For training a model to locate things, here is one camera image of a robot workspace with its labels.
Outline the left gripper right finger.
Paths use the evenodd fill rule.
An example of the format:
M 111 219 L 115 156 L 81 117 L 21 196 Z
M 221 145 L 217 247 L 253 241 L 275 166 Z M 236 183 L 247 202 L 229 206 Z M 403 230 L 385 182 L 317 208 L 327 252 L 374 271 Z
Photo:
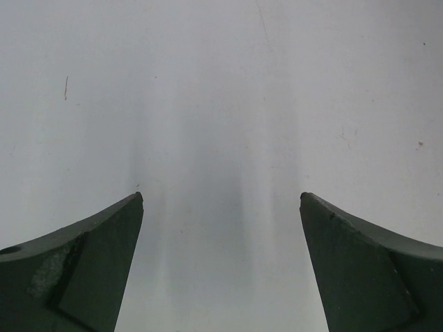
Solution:
M 441 331 L 442 248 L 315 194 L 300 217 L 329 331 Z

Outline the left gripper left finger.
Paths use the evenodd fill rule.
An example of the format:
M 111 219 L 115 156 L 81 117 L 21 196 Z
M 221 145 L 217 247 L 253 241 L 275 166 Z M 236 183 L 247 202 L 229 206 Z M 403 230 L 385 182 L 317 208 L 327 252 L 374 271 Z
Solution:
M 143 197 L 1 250 L 2 331 L 114 331 Z

